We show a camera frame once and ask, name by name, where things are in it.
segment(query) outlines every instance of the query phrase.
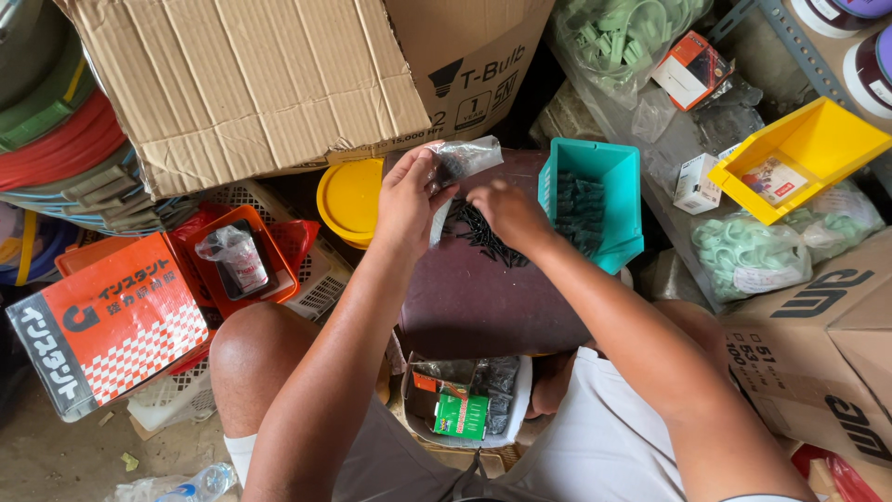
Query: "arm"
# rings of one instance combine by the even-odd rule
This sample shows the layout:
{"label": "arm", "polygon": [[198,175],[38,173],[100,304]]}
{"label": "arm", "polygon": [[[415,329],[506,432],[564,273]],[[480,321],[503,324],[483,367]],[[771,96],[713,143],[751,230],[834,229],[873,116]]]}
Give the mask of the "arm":
{"label": "arm", "polygon": [[381,357],[409,278],[427,250],[434,213],[458,190],[430,197],[430,151],[416,148],[387,174],[376,235],[325,328],[260,426],[243,502],[331,500],[366,416]]}
{"label": "arm", "polygon": [[538,204],[496,180],[478,207],[506,245],[551,279],[625,380],[663,418],[691,502],[749,494],[814,500],[726,374],[652,305],[577,252]]}

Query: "red cable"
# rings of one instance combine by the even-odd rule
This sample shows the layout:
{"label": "red cable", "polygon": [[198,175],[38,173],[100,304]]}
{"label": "red cable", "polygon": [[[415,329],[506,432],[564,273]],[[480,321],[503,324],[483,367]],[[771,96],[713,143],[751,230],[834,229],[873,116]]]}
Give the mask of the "red cable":
{"label": "red cable", "polygon": [[97,89],[63,125],[0,155],[0,191],[80,174],[108,158],[126,140],[112,104]]}

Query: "yellow lid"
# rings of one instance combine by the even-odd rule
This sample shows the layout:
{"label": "yellow lid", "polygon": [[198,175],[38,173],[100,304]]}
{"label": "yellow lid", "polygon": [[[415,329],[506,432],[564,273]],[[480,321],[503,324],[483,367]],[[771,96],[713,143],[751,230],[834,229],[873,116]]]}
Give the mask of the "yellow lid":
{"label": "yellow lid", "polygon": [[378,219],[384,159],[339,163],[328,168],[316,191],[325,223],[344,239],[369,242]]}

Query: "white product box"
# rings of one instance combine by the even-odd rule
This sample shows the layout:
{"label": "white product box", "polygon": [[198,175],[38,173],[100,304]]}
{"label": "white product box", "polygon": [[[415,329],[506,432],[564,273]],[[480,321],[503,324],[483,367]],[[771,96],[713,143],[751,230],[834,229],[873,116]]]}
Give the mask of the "white product box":
{"label": "white product box", "polygon": [[719,160],[710,154],[702,154],[681,165],[675,188],[675,207],[700,214],[719,206],[722,189],[706,176],[718,163]]}

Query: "teal plastic bin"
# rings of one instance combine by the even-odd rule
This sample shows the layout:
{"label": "teal plastic bin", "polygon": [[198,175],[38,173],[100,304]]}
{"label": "teal plastic bin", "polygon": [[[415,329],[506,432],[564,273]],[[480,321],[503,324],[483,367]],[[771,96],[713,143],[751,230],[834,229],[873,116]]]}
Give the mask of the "teal plastic bin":
{"label": "teal plastic bin", "polygon": [[640,154],[634,146],[554,138],[539,173],[539,204],[554,225],[558,171],[588,176],[604,185],[604,242],[589,259],[609,274],[644,251],[641,235]]}

